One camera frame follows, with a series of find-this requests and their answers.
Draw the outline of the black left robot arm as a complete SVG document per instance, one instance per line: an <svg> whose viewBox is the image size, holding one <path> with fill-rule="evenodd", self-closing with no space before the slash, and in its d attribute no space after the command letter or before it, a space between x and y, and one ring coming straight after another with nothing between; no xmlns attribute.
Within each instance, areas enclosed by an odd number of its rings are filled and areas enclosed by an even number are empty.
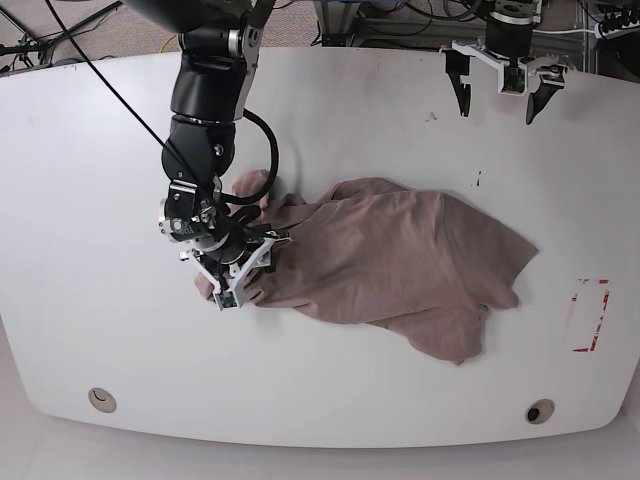
<svg viewBox="0 0 640 480"><path fill-rule="evenodd" d="M460 115L471 107L470 61L477 59L497 72L498 92L528 97L525 121L531 124L551 98L565 88L567 67L556 56L530 56L536 7L522 1L493 1L488 8L484 40L454 41L443 51L445 73L452 84Z"/></svg>

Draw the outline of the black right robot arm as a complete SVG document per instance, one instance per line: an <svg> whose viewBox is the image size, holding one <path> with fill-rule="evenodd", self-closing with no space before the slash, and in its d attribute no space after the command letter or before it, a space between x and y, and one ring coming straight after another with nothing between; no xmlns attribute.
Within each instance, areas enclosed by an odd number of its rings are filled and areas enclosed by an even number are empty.
<svg viewBox="0 0 640 480"><path fill-rule="evenodd" d="M175 34L181 64L173 88L170 133L161 161L169 179L159 227L187 248L192 263L210 284L219 309L241 307L243 283L271 265L278 235L255 226L258 206L275 183L279 148L269 125L246 109L258 67L271 1L130 1L128 7ZM226 194L221 178L235 154L236 124L246 119L269 143L270 168L257 191Z"/></svg>

